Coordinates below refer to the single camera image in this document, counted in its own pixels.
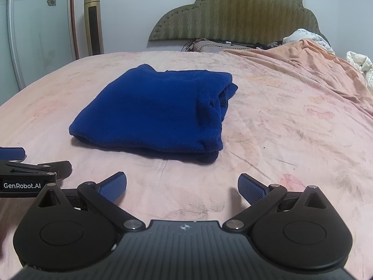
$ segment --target bed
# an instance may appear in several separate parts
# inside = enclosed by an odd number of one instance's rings
[[[126,70],[207,69],[233,75],[238,91],[223,121],[224,149],[209,165],[151,159],[85,146],[69,135],[77,114]],[[218,220],[247,207],[245,172],[290,191],[318,185],[353,236],[346,269],[373,275],[373,96],[346,61],[311,40],[269,50],[114,53],[80,59],[29,85],[0,107],[1,146],[23,146],[25,163],[69,160],[76,188],[124,171],[117,204],[151,219]],[[12,238],[33,199],[0,199],[0,279],[21,268]]]

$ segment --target wall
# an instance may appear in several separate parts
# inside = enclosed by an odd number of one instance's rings
[[[101,0],[104,52],[181,50],[187,41],[150,42],[154,25],[168,11],[194,0]],[[79,56],[88,55],[83,0],[75,0]]]
[[[373,59],[373,0],[304,0],[337,56],[351,50]]]
[[[373,0],[339,0],[337,49],[351,50],[373,60]]]

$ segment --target folded towel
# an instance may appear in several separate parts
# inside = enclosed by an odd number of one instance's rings
[[[221,122],[236,90],[228,73],[143,64],[107,85],[69,132],[111,150],[210,163],[223,149]]]

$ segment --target green upholstered headboard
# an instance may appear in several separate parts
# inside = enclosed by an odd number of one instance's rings
[[[269,44],[298,28],[324,37],[302,0],[196,0],[166,13],[149,41],[207,38]]]

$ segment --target stain on sheet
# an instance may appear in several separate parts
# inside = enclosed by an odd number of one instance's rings
[[[271,120],[264,119],[258,124],[258,128],[265,129],[272,133],[273,135],[276,135],[277,137],[286,137],[288,136],[288,130],[284,125],[281,125],[280,123],[274,123]]]
[[[268,76],[260,75],[260,76],[253,76],[251,77],[252,81],[259,82],[261,84],[277,87],[277,88],[283,88],[287,85],[287,83],[279,81],[278,79],[270,78]]]
[[[324,97],[320,96],[320,97],[308,97],[308,100],[310,100],[311,102],[313,103],[316,103],[316,104],[321,104],[325,101]]]
[[[297,133],[297,135],[301,138],[301,140],[304,139],[304,133],[303,133],[300,129],[298,129],[298,130],[296,131],[296,133]]]
[[[255,147],[250,143],[229,143],[226,145],[229,152],[235,153],[235,156],[241,160],[241,163],[258,165],[260,156]]]
[[[190,210],[180,208],[173,210],[164,216],[165,220],[181,220],[181,221],[190,221],[190,220],[207,220],[208,212],[207,210]]]
[[[300,86],[298,86],[298,85],[293,86],[293,90],[295,90],[297,92],[302,92],[303,91],[303,89]]]
[[[345,106],[343,107],[343,109],[344,109],[345,111],[347,111],[347,112],[351,112],[351,111],[352,111],[352,107],[351,107],[351,106],[348,106],[348,105],[345,105]]]
[[[279,94],[279,96],[277,97],[277,101],[279,101],[280,103],[289,102],[294,99],[296,98],[287,94]]]
[[[54,112],[58,111],[62,107],[66,107],[67,103],[62,102],[61,100],[53,100],[48,103],[48,105],[41,106],[38,110],[34,112],[34,117],[38,118],[40,116],[51,115]]]
[[[351,178],[352,176],[348,171],[341,172],[335,180],[336,188],[338,188],[340,193],[342,191],[347,192],[349,195],[353,196],[355,200],[363,201],[363,193],[359,187],[359,184],[355,183],[353,180],[351,180]]]
[[[334,106],[337,105],[336,101],[333,100],[333,99],[330,98],[330,97],[325,97],[325,101],[328,102],[328,103],[331,104],[331,105],[334,105]]]
[[[332,119],[335,116],[334,113],[314,105],[305,105],[303,110],[306,112],[306,114],[311,116],[317,116],[321,120]]]
[[[283,174],[279,184],[291,192],[302,192],[305,189],[303,182],[291,174]]]

